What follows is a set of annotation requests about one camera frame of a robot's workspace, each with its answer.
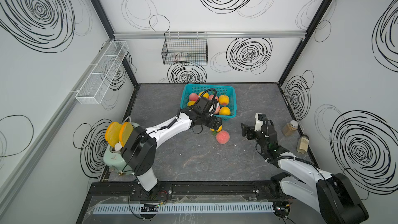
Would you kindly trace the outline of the pink peach bottom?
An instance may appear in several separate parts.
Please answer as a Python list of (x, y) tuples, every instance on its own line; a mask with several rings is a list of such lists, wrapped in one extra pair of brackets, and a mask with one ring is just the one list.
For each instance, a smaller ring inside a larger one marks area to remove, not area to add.
[(216, 107), (216, 110), (215, 110), (214, 114), (215, 115), (219, 114), (219, 111), (220, 111), (220, 105), (217, 104), (217, 107)]

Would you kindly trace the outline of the pink peach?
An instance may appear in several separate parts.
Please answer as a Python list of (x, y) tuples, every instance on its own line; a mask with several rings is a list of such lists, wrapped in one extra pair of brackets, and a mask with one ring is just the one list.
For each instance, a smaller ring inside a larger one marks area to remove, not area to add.
[(220, 111), (220, 105), (217, 104), (217, 107), (216, 107), (216, 110), (215, 110), (214, 114), (215, 115), (219, 114), (219, 111)]
[(211, 100), (211, 101), (212, 101), (212, 100), (216, 100), (216, 101), (217, 101), (217, 100), (218, 100), (218, 97), (217, 97), (216, 95), (214, 95), (214, 94), (211, 94), (211, 95), (208, 97), (208, 99)]
[(197, 93), (191, 93), (189, 94), (189, 101), (194, 101), (196, 102), (199, 99), (199, 95)]
[(222, 130), (217, 133), (216, 140), (219, 144), (226, 144), (230, 140), (230, 135), (227, 131)]

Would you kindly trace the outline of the yellow red peach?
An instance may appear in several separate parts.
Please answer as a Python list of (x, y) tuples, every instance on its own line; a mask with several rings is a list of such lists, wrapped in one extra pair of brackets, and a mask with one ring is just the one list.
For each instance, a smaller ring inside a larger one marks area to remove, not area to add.
[(218, 103), (220, 107), (227, 107), (230, 103), (230, 98), (227, 95), (221, 95), (218, 98)]

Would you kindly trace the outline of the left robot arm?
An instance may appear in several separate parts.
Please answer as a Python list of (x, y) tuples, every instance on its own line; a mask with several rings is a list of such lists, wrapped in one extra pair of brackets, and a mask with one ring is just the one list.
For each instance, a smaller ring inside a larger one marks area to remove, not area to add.
[(179, 109), (174, 117), (161, 124), (133, 129), (121, 149), (121, 157), (146, 192), (151, 195), (157, 192), (158, 179), (152, 169), (157, 149), (177, 134), (197, 125), (218, 130), (222, 126), (222, 119), (215, 116), (218, 106), (216, 98), (200, 97), (192, 106)]

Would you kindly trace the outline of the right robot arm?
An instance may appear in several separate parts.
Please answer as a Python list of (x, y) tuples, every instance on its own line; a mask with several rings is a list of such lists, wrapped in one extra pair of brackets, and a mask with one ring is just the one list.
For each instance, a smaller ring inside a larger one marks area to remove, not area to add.
[(316, 210), (327, 224), (360, 224), (369, 218), (352, 183), (342, 173), (332, 174), (282, 147), (272, 121), (256, 116), (253, 126), (242, 123), (241, 134), (256, 141), (256, 150), (282, 170), (272, 177), (274, 194), (291, 196)]

